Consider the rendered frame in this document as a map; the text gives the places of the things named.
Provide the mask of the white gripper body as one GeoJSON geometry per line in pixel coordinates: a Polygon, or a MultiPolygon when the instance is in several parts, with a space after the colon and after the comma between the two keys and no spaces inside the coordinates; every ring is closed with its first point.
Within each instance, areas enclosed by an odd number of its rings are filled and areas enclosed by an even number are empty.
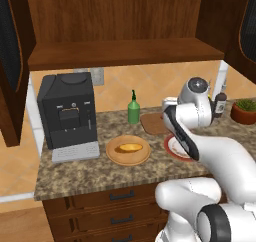
{"type": "Polygon", "coordinates": [[[176,106],[178,104],[177,97],[166,97],[162,100],[162,110],[165,110],[168,106],[176,106]]]}

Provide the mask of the brown wooden cutting board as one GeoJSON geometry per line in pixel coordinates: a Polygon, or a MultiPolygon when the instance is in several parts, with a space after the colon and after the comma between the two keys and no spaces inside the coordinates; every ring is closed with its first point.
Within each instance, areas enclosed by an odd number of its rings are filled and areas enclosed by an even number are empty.
{"type": "Polygon", "coordinates": [[[169,130],[164,125],[162,114],[160,112],[143,114],[140,117],[140,121],[145,132],[150,135],[169,133],[169,130]]]}

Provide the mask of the wooden cabinet door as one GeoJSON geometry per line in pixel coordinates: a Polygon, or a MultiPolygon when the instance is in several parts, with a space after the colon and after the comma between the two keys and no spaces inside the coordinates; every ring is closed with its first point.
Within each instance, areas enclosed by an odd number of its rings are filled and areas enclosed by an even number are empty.
{"type": "Polygon", "coordinates": [[[0,0],[0,132],[7,147],[20,144],[35,45],[28,0],[0,0]]]}
{"type": "Polygon", "coordinates": [[[256,84],[256,0],[240,0],[225,62],[256,84]]]}

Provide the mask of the green bottle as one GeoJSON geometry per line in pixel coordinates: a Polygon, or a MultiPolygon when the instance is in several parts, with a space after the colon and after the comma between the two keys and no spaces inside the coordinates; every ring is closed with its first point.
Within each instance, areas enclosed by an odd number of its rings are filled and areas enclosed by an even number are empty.
{"type": "Polygon", "coordinates": [[[130,124],[137,124],[140,118],[140,105],[136,101],[135,91],[132,91],[132,100],[128,104],[128,122],[130,124]]]}

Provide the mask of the red rimmed white plate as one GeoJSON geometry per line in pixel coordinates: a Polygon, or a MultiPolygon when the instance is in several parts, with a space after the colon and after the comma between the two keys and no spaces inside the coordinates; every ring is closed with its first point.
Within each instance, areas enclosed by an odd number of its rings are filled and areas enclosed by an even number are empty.
{"type": "Polygon", "coordinates": [[[164,139],[164,148],[174,159],[182,162],[193,162],[193,159],[185,152],[173,134],[164,139]]]}

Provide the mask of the dark sauce bottle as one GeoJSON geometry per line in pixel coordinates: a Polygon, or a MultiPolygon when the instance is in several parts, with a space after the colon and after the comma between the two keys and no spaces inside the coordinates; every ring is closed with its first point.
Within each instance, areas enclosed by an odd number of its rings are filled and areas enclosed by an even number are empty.
{"type": "Polygon", "coordinates": [[[223,92],[220,92],[215,97],[215,107],[214,107],[214,117],[219,118],[224,112],[226,105],[227,95],[223,92]]]}

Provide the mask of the golden bread roll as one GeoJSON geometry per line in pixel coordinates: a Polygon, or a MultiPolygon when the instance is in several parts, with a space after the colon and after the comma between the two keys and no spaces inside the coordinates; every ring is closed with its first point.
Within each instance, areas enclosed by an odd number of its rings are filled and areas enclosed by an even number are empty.
{"type": "Polygon", "coordinates": [[[143,146],[141,144],[137,143],[126,143],[126,144],[121,144],[115,148],[115,151],[117,153],[134,153],[137,151],[140,151],[143,149],[143,146]]]}

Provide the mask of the round wooden plate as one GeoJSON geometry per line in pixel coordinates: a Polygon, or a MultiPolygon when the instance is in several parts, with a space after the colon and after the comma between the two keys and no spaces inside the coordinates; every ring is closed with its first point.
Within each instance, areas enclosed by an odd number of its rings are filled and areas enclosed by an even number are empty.
{"type": "Polygon", "coordinates": [[[149,143],[141,137],[134,135],[121,135],[113,138],[106,145],[106,154],[114,163],[122,166],[136,166],[145,162],[150,154],[151,148],[149,143]],[[135,152],[122,153],[116,150],[117,147],[123,144],[139,144],[142,148],[135,152]]]}

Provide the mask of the potted green plant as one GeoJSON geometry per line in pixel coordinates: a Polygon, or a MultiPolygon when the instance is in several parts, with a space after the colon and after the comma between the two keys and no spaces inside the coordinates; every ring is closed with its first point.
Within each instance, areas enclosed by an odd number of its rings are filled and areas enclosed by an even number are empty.
{"type": "Polygon", "coordinates": [[[230,117],[240,124],[252,125],[256,123],[256,101],[239,99],[232,105],[230,117]]]}

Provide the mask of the black coffee machine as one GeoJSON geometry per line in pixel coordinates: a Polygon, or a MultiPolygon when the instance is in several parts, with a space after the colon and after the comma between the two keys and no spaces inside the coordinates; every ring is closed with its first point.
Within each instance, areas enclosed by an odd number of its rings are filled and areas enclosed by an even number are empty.
{"type": "Polygon", "coordinates": [[[37,104],[53,163],[100,156],[89,72],[44,76],[37,104]]]}

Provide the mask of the wooden drawer front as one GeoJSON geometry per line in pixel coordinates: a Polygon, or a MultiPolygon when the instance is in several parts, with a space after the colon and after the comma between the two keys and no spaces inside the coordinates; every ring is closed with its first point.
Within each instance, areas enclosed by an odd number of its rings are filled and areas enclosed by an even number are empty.
{"type": "Polygon", "coordinates": [[[133,227],[131,229],[112,230],[107,233],[82,237],[79,239],[79,242],[111,242],[112,238],[125,238],[129,234],[132,234],[133,237],[131,242],[140,242],[145,239],[149,239],[151,242],[154,242],[157,234],[164,228],[164,226],[164,223],[153,223],[133,227]]]}
{"type": "Polygon", "coordinates": [[[114,204],[119,202],[132,202],[134,200],[146,199],[149,197],[155,197],[155,188],[157,184],[143,184],[138,186],[119,188],[113,190],[106,190],[101,192],[83,194],[72,196],[73,206],[78,208],[89,208],[96,206],[103,206],[107,204],[114,204]],[[135,196],[132,198],[126,198],[121,200],[113,200],[111,201],[109,195],[112,193],[113,195],[120,194],[128,194],[130,190],[134,190],[135,196]]]}
{"type": "Polygon", "coordinates": [[[139,221],[156,219],[162,216],[166,216],[166,212],[161,210],[156,203],[150,203],[145,205],[137,205],[122,209],[114,209],[112,211],[99,212],[94,214],[82,214],[75,218],[78,230],[81,232],[103,229],[108,227],[117,227],[122,224],[136,223],[139,221]],[[110,218],[121,219],[127,218],[130,214],[133,214],[134,220],[127,223],[112,225],[110,218]]]}

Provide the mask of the wooden wall cabinet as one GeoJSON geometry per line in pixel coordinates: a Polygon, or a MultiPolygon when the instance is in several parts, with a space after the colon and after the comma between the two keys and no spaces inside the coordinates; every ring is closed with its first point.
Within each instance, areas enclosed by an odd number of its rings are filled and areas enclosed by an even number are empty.
{"type": "Polygon", "coordinates": [[[54,70],[218,60],[197,31],[202,0],[27,0],[29,68],[54,70]]]}

